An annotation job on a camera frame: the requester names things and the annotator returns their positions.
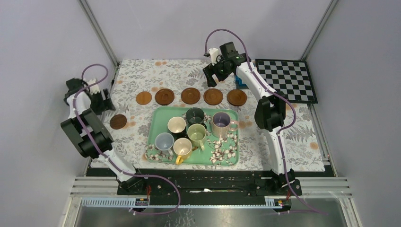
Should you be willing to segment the pink iridescent mug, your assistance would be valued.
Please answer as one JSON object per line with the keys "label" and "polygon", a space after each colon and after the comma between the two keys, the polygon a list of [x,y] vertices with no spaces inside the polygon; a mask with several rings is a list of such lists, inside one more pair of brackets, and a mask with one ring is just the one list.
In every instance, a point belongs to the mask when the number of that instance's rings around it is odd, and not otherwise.
{"label": "pink iridescent mug", "polygon": [[226,138],[229,132],[238,130],[239,122],[232,120],[225,112],[217,112],[211,118],[211,132],[213,136]]}

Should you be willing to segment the dark brown wooden coaster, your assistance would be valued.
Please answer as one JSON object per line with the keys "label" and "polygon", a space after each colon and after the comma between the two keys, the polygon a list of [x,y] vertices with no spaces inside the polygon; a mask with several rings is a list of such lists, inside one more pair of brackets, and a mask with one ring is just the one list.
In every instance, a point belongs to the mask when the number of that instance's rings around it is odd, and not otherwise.
{"label": "dark brown wooden coaster", "polygon": [[127,124],[127,118],[123,114],[117,114],[110,119],[109,124],[112,129],[119,130]]}

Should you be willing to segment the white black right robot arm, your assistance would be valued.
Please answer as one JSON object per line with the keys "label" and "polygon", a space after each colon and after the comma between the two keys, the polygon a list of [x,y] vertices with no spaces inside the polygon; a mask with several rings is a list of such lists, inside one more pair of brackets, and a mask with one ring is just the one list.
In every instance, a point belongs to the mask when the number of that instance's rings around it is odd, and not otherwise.
{"label": "white black right robot arm", "polygon": [[211,62],[203,69],[209,87],[217,85],[218,81],[224,81],[228,76],[238,76],[251,90],[257,100],[254,114],[256,125],[263,131],[267,138],[269,152],[269,165],[273,172],[270,180],[274,193],[283,195],[290,189],[291,168],[286,164],[286,149],[281,140],[281,131],[285,129],[286,103],[282,92],[273,89],[259,74],[255,65],[246,53],[240,54],[233,42],[221,45],[219,48],[205,48],[204,56]]}

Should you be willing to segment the light brown wooden coaster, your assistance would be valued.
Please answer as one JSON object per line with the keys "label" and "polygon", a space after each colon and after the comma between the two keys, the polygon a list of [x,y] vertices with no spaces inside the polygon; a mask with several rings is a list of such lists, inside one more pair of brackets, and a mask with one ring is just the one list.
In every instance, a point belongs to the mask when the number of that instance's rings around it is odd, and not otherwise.
{"label": "light brown wooden coaster", "polygon": [[139,105],[147,105],[152,100],[152,94],[148,91],[139,92],[136,96],[136,102]]}

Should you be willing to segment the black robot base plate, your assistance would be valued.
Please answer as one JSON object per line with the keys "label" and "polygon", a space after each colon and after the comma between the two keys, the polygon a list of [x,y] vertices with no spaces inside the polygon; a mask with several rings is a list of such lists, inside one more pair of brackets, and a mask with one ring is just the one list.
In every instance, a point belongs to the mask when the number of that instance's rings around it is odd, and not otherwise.
{"label": "black robot base plate", "polygon": [[142,169],[146,177],[134,177],[128,183],[119,183],[118,195],[168,195],[176,189],[181,194],[191,191],[243,192],[253,195],[302,195],[300,181],[291,171],[287,185],[273,189],[269,186],[272,171],[229,170],[151,170]]}

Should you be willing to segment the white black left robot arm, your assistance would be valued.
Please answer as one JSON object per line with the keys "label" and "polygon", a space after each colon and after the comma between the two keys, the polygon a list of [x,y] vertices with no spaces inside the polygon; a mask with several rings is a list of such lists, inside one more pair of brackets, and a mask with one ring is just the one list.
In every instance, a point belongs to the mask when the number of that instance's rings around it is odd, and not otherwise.
{"label": "white black left robot arm", "polygon": [[126,161],[114,148],[113,138],[98,118],[106,110],[115,110],[107,89],[91,82],[88,88],[83,79],[73,78],[66,82],[68,92],[64,102],[69,106],[68,119],[61,128],[83,157],[98,159],[116,174],[119,186],[125,192],[142,194],[147,182],[136,176],[136,168]]}

